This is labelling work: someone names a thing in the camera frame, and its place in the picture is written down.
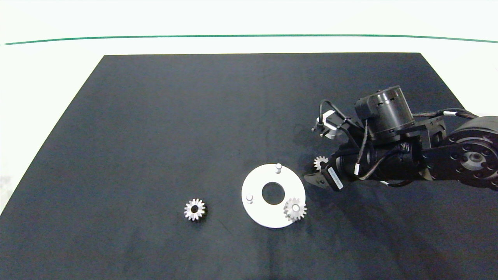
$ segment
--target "black cloth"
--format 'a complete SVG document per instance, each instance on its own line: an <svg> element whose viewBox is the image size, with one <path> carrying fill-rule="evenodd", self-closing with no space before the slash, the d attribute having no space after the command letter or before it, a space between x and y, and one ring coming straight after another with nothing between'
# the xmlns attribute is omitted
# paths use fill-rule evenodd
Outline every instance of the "black cloth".
<svg viewBox="0 0 498 280"><path fill-rule="evenodd" d="M496 279L497 193L302 179L345 141L311 132L319 101L354 116L394 85L414 113L461 107L418 53L105 56L0 216L0 279ZM276 162L308 215L268 229L241 187Z"/></svg>

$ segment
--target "gear hole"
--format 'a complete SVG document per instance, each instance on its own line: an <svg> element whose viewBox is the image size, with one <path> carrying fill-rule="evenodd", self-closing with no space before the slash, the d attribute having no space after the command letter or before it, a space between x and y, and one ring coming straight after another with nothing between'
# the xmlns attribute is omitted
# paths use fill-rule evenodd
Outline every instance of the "gear hole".
<svg viewBox="0 0 498 280"><path fill-rule="evenodd" d="M261 194L263 199L271 205L277 205L285 198L285 191L282 186L275 182L264 185Z"/></svg>

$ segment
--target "metal gear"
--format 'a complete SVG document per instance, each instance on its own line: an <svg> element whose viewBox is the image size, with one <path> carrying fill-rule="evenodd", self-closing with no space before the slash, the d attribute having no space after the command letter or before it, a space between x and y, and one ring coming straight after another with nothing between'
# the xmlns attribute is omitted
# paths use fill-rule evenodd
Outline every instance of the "metal gear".
<svg viewBox="0 0 498 280"><path fill-rule="evenodd" d="M317 157L313 163L315 164L315 168L317 171L320 171L320 169L322 168L322 165L321 163L328 163L329 162L329 159L327 157L324 157L324 156L319 156Z"/></svg>
<svg viewBox="0 0 498 280"><path fill-rule="evenodd" d="M190 200L185 206L185 218L191 221L197 221L202 218L202 215L206 213L206 207L204 202L198 198Z"/></svg>
<svg viewBox="0 0 498 280"><path fill-rule="evenodd" d="M301 203L299 201L299 198L295 197L289 199L283 207L283 213L289 219L289 221L293 222L304 218L304 215L306 215L306 210L306 204Z"/></svg>

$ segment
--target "gear teeth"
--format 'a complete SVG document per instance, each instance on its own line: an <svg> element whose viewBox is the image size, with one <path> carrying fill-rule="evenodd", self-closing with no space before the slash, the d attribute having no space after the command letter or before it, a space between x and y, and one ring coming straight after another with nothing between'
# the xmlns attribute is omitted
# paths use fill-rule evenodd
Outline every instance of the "gear teeth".
<svg viewBox="0 0 498 280"><path fill-rule="evenodd" d="M194 198L189 200L189 203L185 205L185 212L183 212L183 214L185 214L185 218L189 221L197 221L206 214L205 203L201 199ZM197 206L197 211L195 213L192 212L192 207L194 206Z"/></svg>
<svg viewBox="0 0 498 280"><path fill-rule="evenodd" d="M294 208L293 208L294 205L298 206L298 209L299 209L298 211L294 211ZM284 209L283 213L284 213L285 217L289 221L292 221L292 222L295 222L297 220L304 218L304 215L306 215L306 210L308 210L306 208L306 204L301 203L299 198L289 199L285 203L283 209Z"/></svg>
<svg viewBox="0 0 498 280"><path fill-rule="evenodd" d="M314 166L315 166L315 168L316 168L317 171L320 171L320 169L322 168L322 165L321 165L322 162L328 163L329 159L327 157L324 157L324 156L318 156L313 161L313 164L314 164Z"/></svg>

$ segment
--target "white backdrop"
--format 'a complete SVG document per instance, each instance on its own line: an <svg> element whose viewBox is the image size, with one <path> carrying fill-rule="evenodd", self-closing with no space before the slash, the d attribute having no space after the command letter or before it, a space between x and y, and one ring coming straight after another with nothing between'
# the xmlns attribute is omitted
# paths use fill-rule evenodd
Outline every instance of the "white backdrop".
<svg viewBox="0 0 498 280"><path fill-rule="evenodd" d="M107 54L420 52L466 109L497 115L496 1L0 1L0 212ZM130 38L386 34L396 37Z"/></svg>

